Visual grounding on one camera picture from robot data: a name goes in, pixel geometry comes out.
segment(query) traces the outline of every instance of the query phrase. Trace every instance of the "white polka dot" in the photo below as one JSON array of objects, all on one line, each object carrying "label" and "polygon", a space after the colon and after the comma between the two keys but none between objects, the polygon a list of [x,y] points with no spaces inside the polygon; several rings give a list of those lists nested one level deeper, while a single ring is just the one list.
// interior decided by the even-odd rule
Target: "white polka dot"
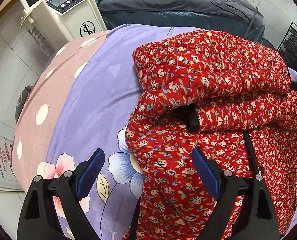
[{"label": "white polka dot", "polygon": [[91,38],[91,39],[89,39],[89,40],[87,40],[87,41],[84,41],[84,42],[82,43],[82,45],[81,45],[81,48],[82,48],[82,47],[85,47],[86,45],[90,45],[90,44],[92,44],[95,40],[96,40],[96,38]]},{"label": "white polka dot", "polygon": [[54,69],[51,69],[51,70],[50,70],[50,72],[49,72],[49,73],[47,73],[47,76],[46,76],[44,79],[47,79],[47,78],[49,78],[49,77],[50,77],[50,75],[53,73],[53,70],[55,70],[55,68],[54,68]]},{"label": "white polka dot", "polygon": [[78,68],[78,70],[76,70],[74,77],[77,78],[78,75],[81,73],[81,71],[83,70],[83,68],[85,67],[85,65],[87,64],[87,62],[85,62],[82,66],[80,66]]},{"label": "white polka dot", "polygon": [[57,52],[55,56],[60,55],[65,50],[65,47],[60,48],[60,50]]},{"label": "white polka dot", "polygon": [[19,141],[19,143],[17,144],[17,157],[19,159],[21,159],[22,157],[22,142]]},{"label": "white polka dot", "polygon": [[48,105],[47,104],[42,105],[35,117],[35,122],[37,125],[41,125],[44,122],[44,120],[47,117],[47,113],[48,113]]}]

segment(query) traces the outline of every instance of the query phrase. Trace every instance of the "bed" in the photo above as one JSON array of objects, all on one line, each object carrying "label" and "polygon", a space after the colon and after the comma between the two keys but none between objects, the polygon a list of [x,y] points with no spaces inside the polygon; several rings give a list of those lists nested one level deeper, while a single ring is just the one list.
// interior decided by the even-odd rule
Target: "bed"
[{"label": "bed", "polygon": [[[105,164],[80,202],[101,239],[121,239],[142,193],[142,171],[129,153],[124,134],[142,90],[133,50],[193,27],[126,24],[66,44],[40,76],[19,117],[12,163],[25,191],[34,176],[60,176],[105,152]],[[294,79],[297,73],[291,70]],[[55,209],[67,237],[71,231],[59,200]],[[290,229],[297,224],[297,211]]]},{"label": "bed", "polygon": [[263,15],[251,22],[255,7],[246,0],[100,0],[98,8],[109,30],[126,23],[191,26],[263,42]]}]

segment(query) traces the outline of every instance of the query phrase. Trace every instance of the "black wire rack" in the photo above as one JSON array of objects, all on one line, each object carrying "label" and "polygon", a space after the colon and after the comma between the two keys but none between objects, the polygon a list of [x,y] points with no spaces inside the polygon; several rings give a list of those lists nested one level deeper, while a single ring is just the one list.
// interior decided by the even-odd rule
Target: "black wire rack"
[{"label": "black wire rack", "polygon": [[295,23],[291,23],[277,51],[286,65],[297,72],[297,25]]}]

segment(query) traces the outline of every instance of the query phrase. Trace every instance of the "jacket button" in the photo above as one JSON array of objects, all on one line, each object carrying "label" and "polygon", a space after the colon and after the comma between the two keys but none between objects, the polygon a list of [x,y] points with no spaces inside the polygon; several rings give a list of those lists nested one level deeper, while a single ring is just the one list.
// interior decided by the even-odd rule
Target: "jacket button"
[{"label": "jacket button", "polygon": [[260,166],[259,171],[260,171],[261,175],[263,175],[265,173],[265,168],[263,166]]}]

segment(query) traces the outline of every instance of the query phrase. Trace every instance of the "purple bedsheet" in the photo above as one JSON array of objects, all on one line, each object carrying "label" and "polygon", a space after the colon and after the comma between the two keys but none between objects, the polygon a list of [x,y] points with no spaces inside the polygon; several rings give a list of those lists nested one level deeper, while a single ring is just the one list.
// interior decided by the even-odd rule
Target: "purple bedsheet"
[{"label": "purple bedsheet", "polygon": [[[123,25],[106,42],[75,80],[57,120],[46,162],[56,165],[87,160],[101,148],[105,164],[82,209],[103,240],[120,240],[130,225],[142,192],[142,171],[125,144],[129,114],[142,93],[132,60],[138,46],[196,30]],[[63,231],[70,237],[65,218]],[[297,223],[297,212],[291,227]]]}]

